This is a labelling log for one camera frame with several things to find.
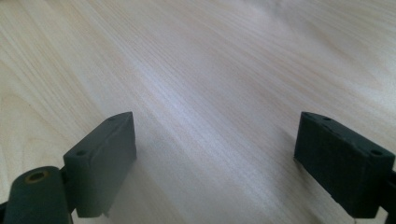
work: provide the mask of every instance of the light wood surface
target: light wood surface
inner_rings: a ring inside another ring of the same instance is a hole
[[[0,201],[132,110],[138,159],[110,219],[354,220],[293,160],[301,111],[396,152],[393,0],[0,1]]]

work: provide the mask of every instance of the screw hole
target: screw hole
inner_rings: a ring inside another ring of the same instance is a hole
[[[85,155],[86,153],[87,153],[86,151],[80,150],[80,151],[77,152],[77,155],[78,155],[78,156],[83,156],[83,155]]]
[[[382,155],[382,153],[380,151],[378,151],[378,150],[371,150],[371,153],[373,155],[375,155],[375,156],[381,156]]]
[[[25,178],[25,182],[27,184],[34,184],[37,182],[40,182],[41,180],[43,180],[44,178],[46,178],[49,175],[48,171],[39,171],[39,172],[34,172],[30,175],[28,175]]]

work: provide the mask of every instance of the wood grain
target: wood grain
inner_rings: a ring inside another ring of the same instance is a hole
[[[0,200],[132,110],[138,160],[110,219],[75,223],[352,224],[292,158],[299,117],[396,152],[395,12],[392,0],[1,0]]]

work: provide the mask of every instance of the wooden floor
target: wooden floor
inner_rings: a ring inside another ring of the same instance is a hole
[[[138,159],[110,219],[354,220],[293,160],[300,113],[396,153],[394,0],[0,1],[0,201],[105,118]]]

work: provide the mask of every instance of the black plastic part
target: black plastic part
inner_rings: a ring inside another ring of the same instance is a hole
[[[72,223],[59,169],[46,166],[20,175],[12,184],[4,223]]]
[[[333,119],[303,112],[294,157],[354,218],[375,217],[395,156]]]
[[[0,224],[4,222],[4,215],[6,214],[7,203],[0,204]]]
[[[394,171],[380,190],[380,198],[381,206],[390,215],[396,215],[396,173]]]
[[[79,217],[107,214],[136,159],[132,112],[111,117],[64,155],[69,210]]]

